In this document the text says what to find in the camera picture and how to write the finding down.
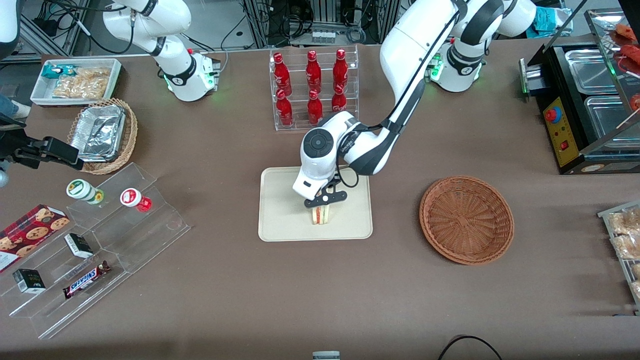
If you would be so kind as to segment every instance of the white tray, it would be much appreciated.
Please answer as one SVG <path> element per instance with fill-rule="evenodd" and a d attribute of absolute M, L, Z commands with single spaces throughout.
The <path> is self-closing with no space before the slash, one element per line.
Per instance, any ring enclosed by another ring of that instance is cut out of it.
<path fill-rule="evenodd" d="M 314 225 L 304 198 L 293 191 L 300 167 L 267 168 L 260 182 L 258 235 L 262 241 L 313 241 L 366 239 L 373 233 L 369 178 L 360 176 L 354 189 L 338 185 L 348 193 L 347 200 L 330 204 L 329 223 Z M 350 168 L 340 171 L 347 183 L 356 174 Z"/>
<path fill-rule="evenodd" d="M 122 64 L 116 59 L 111 58 L 77 58 L 77 59 L 57 59 L 47 60 L 44 62 L 43 68 L 48 64 L 61 64 L 61 65 L 75 65 L 78 67 L 108 67 L 111 69 L 109 75 L 109 82 L 104 92 L 102 99 L 110 99 L 113 95 L 113 90 L 116 87 L 118 81 L 118 75 L 120 74 L 120 68 Z M 53 90 L 58 85 L 58 79 L 48 79 L 43 76 L 38 76 L 36 85 L 31 93 L 31 101 L 34 104 L 40 106 L 75 106 L 75 105 L 88 105 L 98 102 L 100 100 L 91 99 L 61 99 L 53 97 Z"/>

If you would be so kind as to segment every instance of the brown table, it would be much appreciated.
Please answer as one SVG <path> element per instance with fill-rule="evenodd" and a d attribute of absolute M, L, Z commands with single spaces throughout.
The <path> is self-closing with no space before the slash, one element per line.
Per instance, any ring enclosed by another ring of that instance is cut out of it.
<path fill-rule="evenodd" d="M 540 42 L 492 44 L 462 94 L 429 85 L 385 169 L 371 178 L 367 240 L 264 243 L 260 173 L 300 164 L 302 133 L 273 129 L 268 52 L 232 53 L 220 90 L 180 102 L 149 57 L 120 58 L 116 95 L 140 123 L 132 160 L 157 176 L 193 225 L 174 245 L 52 340 L 3 315 L 0 359 L 435 359 L 457 334 L 509 359 L 637 359 L 640 318 L 596 212 L 640 196 L 637 175 L 559 176 L 535 102 L 517 99 L 517 60 Z M 360 47 L 360 111 L 380 121 L 393 99 L 379 47 Z M 31 136 L 66 138 L 77 108 L 34 106 Z M 424 239 L 419 199 L 434 180 L 477 176 L 509 202 L 515 239 L 480 267 L 454 264 Z M 35 204 L 71 203 L 77 172 L 13 166 L 0 224 Z M 105 176 L 85 176 L 100 183 Z M 492 359 L 455 345 L 449 359 Z"/>

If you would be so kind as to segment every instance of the snickers bar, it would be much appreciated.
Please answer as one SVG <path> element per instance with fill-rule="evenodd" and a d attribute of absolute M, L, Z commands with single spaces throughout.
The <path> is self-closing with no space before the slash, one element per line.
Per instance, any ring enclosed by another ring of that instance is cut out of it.
<path fill-rule="evenodd" d="M 70 299 L 77 292 L 85 289 L 93 281 L 96 281 L 100 276 L 108 273 L 109 271 L 111 271 L 111 268 L 109 267 L 109 265 L 107 265 L 107 261 L 103 261 L 101 264 L 93 268 L 90 272 L 71 284 L 71 286 L 62 289 L 62 291 L 65 293 L 65 298 Z"/>

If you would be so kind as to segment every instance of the wicker basket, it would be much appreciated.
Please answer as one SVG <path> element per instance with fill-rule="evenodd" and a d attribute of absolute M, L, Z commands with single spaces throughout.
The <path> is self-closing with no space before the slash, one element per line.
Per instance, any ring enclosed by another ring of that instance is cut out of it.
<path fill-rule="evenodd" d="M 138 135 L 138 120 L 136 120 L 136 114 L 133 113 L 126 102 L 120 99 L 102 100 L 96 102 L 95 104 L 89 105 L 89 107 L 94 108 L 107 105 L 118 105 L 127 112 L 124 129 L 122 130 L 120 148 L 118 150 L 119 155 L 116 160 L 110 163 L 84 163 L 84 166 L 82 167 L 83 172 L 89 172 L 95 175 L 104 175 L 110 172 L 114 172 L 127 164 L 129 158 L 131 157 L 131 153 L 133 152 L 133 148 L 136 146 L 136 136 Z M 69 131 L 69 135 L 67 136 L 67 143 L 71 143 L 71 139 L 74 137 L 79 119 L 80 114 L 76 116 L 76 120 L 71 125 L 71 131 Z"/>
<path fill-rule="evenodd" d="M 507 202 L 491 185 L 469 176 L 432 184 L 420 202 L 420 224 L 439 253 L 465 265 L 495 261 L 513 240 Z"/>

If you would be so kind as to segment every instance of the red emergency stop button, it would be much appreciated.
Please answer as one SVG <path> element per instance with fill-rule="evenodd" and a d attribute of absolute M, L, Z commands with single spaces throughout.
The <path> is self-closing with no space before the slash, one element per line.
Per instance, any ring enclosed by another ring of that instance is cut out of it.
<path fill-rule="evenodd" d="M 557 117 L 557 111 L 555 109 L 549 109 L 547 110 L 547 112 L 545 113 L 545 120 L 552 122 L 553 120 L 555 120 Z"/>

